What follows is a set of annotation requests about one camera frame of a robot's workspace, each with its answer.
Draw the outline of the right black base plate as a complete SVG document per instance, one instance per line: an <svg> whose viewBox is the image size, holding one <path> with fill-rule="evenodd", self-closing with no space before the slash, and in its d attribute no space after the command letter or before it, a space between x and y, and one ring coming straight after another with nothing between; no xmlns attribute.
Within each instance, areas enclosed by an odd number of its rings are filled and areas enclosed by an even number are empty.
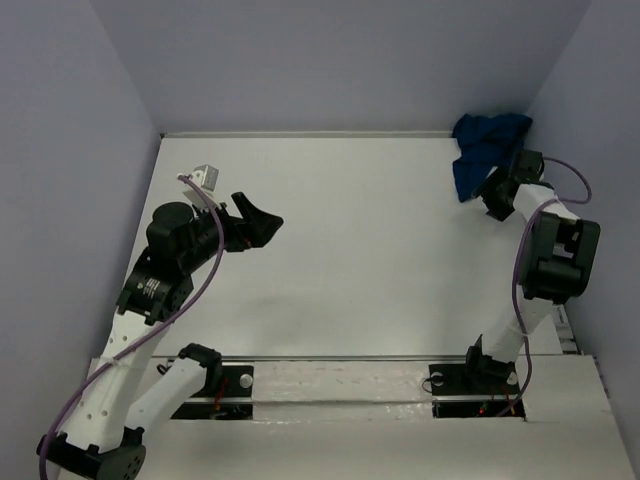
<svg viewBox="0 0 640 480"><path fill-rule="evenodd" d="M517 374L506 379L478 376L463 363L430 364L422 389L431 395L432 413L436 419L470 419L497 417L526 417L522 401L512 404L520 393Z"/></svg>

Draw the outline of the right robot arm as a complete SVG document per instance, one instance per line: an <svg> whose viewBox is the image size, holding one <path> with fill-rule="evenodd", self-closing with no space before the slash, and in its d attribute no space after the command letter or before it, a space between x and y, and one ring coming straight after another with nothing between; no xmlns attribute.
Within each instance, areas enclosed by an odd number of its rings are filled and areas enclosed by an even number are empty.
<svg viewBox="0 0 640 480"><path fill-rule="evenodd" d="M511 305L469 347L460 368L462 384L470 391L506 386L520 353L531 367L530 334L588 285L601 227L568 206L589 203L592 190L584 182L584 199L560 198L543 180L549 160L540 152L521 150L509 167L493 171L474 192L490 217L504 221L517 214L525 226L514 261Z"/></svg>

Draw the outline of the aluminium rail front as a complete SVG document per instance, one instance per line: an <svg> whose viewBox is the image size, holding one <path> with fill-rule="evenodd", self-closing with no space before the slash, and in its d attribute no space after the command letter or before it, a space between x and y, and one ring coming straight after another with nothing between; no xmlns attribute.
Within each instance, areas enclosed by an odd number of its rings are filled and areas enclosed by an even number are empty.
<svg viewBox="0 0 640 480"><path fill-rule="evenodd" d="M561 352L560 354L532 354L532 360L546 358L569 358L582 356L580 352ZM259 362L375 362L375 361L406 361L406 362L435 362L462 363L465 355L223 355L222 360L227 363L259 363Z"/></svg>

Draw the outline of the blue t shirt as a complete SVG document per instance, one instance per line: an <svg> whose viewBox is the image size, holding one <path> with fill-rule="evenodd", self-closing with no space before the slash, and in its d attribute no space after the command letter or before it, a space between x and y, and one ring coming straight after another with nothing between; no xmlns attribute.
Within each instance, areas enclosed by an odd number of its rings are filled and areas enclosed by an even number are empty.
<svg viewBox="0 0 640 480"><path fill-rule="evenodd" d="M452 164L452 173L461 203L472 199L494 168L510 167L532 125L531 117L514 113L493 117L465 114L458 119L451 137L460 156Z"/></svg>

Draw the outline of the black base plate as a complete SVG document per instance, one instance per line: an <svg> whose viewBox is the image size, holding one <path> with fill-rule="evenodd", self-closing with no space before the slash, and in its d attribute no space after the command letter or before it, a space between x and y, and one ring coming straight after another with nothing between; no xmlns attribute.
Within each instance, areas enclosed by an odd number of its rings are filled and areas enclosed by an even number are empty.
<svg viewBox="0 0 640 480"><path fill-rule="evenodd" d="M203 388L187 399L172 420L251 420L254 404L254 365L224 363L216 390Z"/></svg>
<svg viewBox="0 0 640 480"><path fill-rule="evenodd" d="M470 419L497 417L526 417L522 401L512 404L520 393L517 374L506 379L478 376L463 363L430 364L422 389L431 395L432 413L436 419Z"/></svg>

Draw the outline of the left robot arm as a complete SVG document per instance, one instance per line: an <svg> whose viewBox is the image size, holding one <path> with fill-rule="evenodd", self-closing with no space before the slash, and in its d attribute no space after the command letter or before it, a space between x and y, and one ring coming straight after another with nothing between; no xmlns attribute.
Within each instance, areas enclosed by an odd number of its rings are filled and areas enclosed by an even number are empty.
<svg viewBox="0 0 640 480"><path fill-rule="evenodd" d="M84 479L134 479L147 441L185 400L224 390L220 353L190 343L160 380L136 394L160 341L206 290L194 288L193 273L207 262L218 266L223 253L266 246L284 224L241 192L232 200L237 217L205 198L155 209L147 246L119 295L102 356L38 444L42 478L48 464L55 464Z"/></svg>

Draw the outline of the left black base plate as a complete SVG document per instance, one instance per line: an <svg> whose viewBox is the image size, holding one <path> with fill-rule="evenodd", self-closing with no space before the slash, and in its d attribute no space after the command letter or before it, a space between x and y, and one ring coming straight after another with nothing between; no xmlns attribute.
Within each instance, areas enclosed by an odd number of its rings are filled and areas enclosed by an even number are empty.
<svg viewBox="0 0 640 480"><path fill-rule="evenodd" d="M254 365L224 363L216 390L203 388L187 399L172 420L251 420L254 404Z"/></svg>

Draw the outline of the aluminium rail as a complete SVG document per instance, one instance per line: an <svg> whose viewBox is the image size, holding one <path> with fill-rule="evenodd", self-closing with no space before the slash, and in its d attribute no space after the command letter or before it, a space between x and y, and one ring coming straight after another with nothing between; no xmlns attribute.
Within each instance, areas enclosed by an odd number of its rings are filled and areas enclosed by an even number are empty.
<svg viewBox="0 0 640 480"><path fill-rule="evenodd" d="M561 352L560 354L532 354L532 360L546 358L569 358L582 356L580 352ZM406 361L406 362L435 362L462 363L465 355L223 355L222 360L227 363L259 363L259 362L375 362L375 361Z"/></svg>
<svg viewBox="0 0 640 480"><path fill-rule="evenodd" d="M444 138L447 130L374 130L374 131L221 131L162 133L162 139L222 139L222 138Z"/></svg>

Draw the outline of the aluminium rail back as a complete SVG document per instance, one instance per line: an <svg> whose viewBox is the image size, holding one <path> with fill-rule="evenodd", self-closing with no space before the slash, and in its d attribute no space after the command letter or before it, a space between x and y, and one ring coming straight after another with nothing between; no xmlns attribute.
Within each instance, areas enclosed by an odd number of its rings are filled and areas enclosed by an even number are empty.
<svg viewBox="0 0 640 480"><path fill-rule="evenodd" d="M222 139L222 138L444 138L447 130L374 130L374 131L221 131L162 133L162 139Z"/></svg>

